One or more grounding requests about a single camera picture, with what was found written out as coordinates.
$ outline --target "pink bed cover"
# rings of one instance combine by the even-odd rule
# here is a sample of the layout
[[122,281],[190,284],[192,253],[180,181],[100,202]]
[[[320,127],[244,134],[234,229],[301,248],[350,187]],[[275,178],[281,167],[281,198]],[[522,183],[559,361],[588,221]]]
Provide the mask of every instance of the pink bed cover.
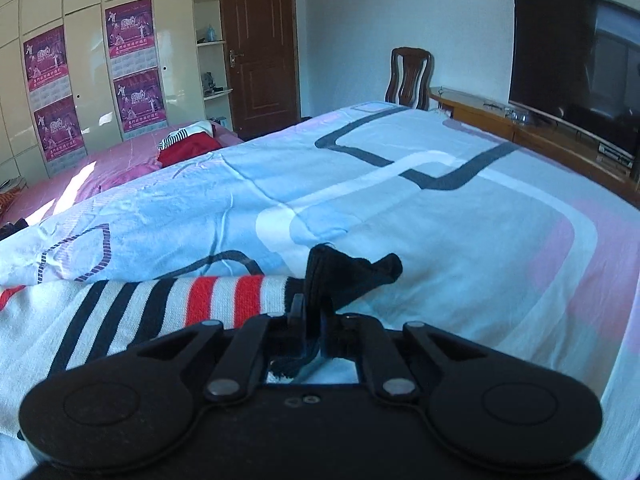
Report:
[[[74,168],[25,189],[0,218],[0,225],[26,218],[32,225],[60,213],[98,193],[160,170],[158,143],[169,133],[193,124],[169,126],[100,153],[89,155]],[[223,147],[242,143],[236,134],[216,124],[216,139]]]

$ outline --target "brown wooden door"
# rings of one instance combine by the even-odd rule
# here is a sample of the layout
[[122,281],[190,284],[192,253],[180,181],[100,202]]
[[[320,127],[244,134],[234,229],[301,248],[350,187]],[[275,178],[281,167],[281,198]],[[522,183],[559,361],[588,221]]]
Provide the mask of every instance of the brown wooden door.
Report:
[[236,132],[251,139],[296,124],[292,0],[222,0],[222,15]]

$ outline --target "bed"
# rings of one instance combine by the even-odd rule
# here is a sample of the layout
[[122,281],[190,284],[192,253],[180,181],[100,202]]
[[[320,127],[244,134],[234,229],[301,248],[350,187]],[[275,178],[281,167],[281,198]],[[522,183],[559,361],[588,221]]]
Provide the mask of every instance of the bed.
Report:
[[[349,311],[389,328],[421,319],[586,383],[605,413],[588,465],[606,480],[640,473],[640,212],[438,111],[366,103],[147,174],[0,242],[0,285],[303,277],[320,242],[402,260],[395,284]],[[29,358],[8,351],[20,337],[10,314],[0,312],[5,377]],[[302,379],[354,372],[317,362]],[[19,400],[7,380],[5,424]],[[30,466],[12,436],[4,478]]]
[[[162,168],[156,160],[158,144],[168,134],[191,123],[168,126],[148,134],[125,140],[103,152],[90,155],[74,168],[25,189],[0,217],[0,225],[15,223],[20,218],[37,224],[73,204],[120,186]],[[242,143],[235,133],[219,124],[214,137],[223,147]]]

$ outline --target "tv screen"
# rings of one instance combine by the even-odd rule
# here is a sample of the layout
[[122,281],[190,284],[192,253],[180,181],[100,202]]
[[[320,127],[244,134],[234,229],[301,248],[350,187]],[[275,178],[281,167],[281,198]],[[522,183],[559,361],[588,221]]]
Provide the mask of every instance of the tv screen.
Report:
[[640,13],[607,0],[515,0],[510,101],[634,156]]

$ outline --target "wooden chair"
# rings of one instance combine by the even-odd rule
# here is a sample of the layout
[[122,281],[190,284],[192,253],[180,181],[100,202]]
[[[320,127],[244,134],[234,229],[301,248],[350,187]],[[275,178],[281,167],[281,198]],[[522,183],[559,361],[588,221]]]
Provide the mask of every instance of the wooden chair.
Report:
[[415,91],[418,88],[418,78],[420,91],[418,94],[417,108],[426,110],[429,107],[428,86],[431,70],[433,68],[433,56],[430,52],[421,48],[411,48],[402,46],[391,51],[391,82],[386,91],[385,101],[387,103],[396,102],[396,92],[398,92],[399,67],[398,57],[402,56],[402,84],[398,93],[398,102],[403,106],[411,106],[414,102]]

